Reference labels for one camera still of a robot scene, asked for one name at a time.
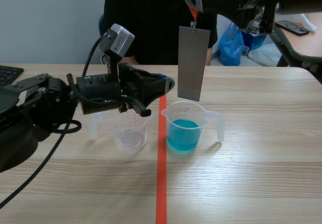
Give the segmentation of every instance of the gray metal sheet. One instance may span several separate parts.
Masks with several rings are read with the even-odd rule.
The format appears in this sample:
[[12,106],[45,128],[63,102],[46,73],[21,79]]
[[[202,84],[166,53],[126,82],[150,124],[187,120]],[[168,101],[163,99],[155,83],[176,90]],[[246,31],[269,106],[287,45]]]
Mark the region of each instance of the gray metal sheet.
[[210,31],[179,28],[178,97],[200,100]]

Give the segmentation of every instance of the black t-shirt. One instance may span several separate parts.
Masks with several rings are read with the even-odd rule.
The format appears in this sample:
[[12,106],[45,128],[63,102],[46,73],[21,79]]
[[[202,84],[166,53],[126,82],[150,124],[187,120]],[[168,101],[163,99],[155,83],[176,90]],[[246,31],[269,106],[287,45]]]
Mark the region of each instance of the black t-shirt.
[[[105,29],[114,23],[134,34],[127,51],[140,64],[178,64],[179,26],[192,27],[185,0],[105,0]],[[209,47],[217,41],[217,14],[199,13],[196,28],[211,30]]]

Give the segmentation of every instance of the measuring cup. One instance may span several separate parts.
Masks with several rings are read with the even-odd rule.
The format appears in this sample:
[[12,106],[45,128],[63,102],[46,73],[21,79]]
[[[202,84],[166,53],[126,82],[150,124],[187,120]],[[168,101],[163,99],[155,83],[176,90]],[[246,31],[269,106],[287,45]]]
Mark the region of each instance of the measuring cup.
[[153,118],[141,117],[134,110],[119,113],[116,110],[93,114],[90,122],[91,139],[97,138],[97,124],[105,123],[115,142],[126,150],[138,150],[146,143],[147,123]]
[[170,104],[161,111],[167,118],[168,143],[178,150],[191,150],[198,144],[208,121],[217,122],[217,138],[224,139],[225,123],[219,112],[206,111],[202,106],[187,101]]

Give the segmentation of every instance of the blue liquid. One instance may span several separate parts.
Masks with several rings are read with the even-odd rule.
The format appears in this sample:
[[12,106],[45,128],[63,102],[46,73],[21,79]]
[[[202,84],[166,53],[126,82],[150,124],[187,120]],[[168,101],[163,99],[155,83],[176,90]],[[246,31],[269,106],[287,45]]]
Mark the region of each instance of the blue liquid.
[[[190,120],[179,119],[173,122],[174,124],[187,127],[194,128],[198,127],[198,125]],[[195,148],[198,144],[200,138],[200,129],[182,129],[173,124],[171,124],[168,128],[167,140],[168,143],[177,150],[191,150]]]

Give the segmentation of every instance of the black cable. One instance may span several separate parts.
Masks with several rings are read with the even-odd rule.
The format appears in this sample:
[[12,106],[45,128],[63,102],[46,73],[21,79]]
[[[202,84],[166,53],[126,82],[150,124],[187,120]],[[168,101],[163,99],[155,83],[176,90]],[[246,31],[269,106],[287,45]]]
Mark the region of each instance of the black cable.
[[[66,124],[65,130],[68,130],[69,123]],[[38,174],[39,172],[45,167],[46,163],[50,160],[52,155],[55,153],[56,149],[60,145],[61,141],[65,137],[65,134],[63,133],[57,142],[55,143],[54,147],[51,149],[47,157],[44,159],[44,161],[41,163],[41,165],[35,170],[35,172],[17,189],[15,190],[10,196],[8,196],[3,202],[0,203],[0,210],[8,204],[9,201],[11,201],[16,195],[18,195]]]
[[70,133],[75,133],[78,132],[79,130],[81,130],[82,128],[82,124],[79,121],[76,120],[70,120],[67,121],[65,124],[75,124],[77,127],[71,128],[71,129],[58,129],[58,127],[55,127],[54,129],[49,130],[52,133],[58,133],[58,134],[70,134]]
[[87,103],[89,105],[97,105],[97,106],[111,106],[111,105],[117,104],[117,102],[115,100],[111,100],[111,101],[108,101],[108,102],[94,102],[94,101],[91,101],[91,100],[87,99],[86,97],[84,97],[79,92],[79,90],[75,86],[72,74],[69,73],[69,74],[66,75],[66,77],[67,77],[67,80],[68,80],[69,87],[71,88],[71,90],[75,94],[76,98],[78,98],[80,101],[82,101],[84,103]]
[[89,65],[90,65],[91,59],[92,59],[92,57],[93,57],[93,54],[94,54],[94,52],[95,52],[95,50],[96,50],[97,46],[99,46],[100,42],[102,41],[103,37],[104,37],[104,36],[101,36],[101,37],[100,37],[100,38],[95,42],[95,44],[93,45],[93,47],[92,47],[92,49],[91,49],[91,51],[90,51],[90,54],[89,54],[89,56],[88,56],[88,58],[87,58],[87,60],[86,60],[86,63],[85,63],[85,66],[84,66],[84,70],[83,70],[83,73],[82,73],[82,77],[86,76],[86,72],[87,72],[87,69],[88,69],[88,67],[89,67]]

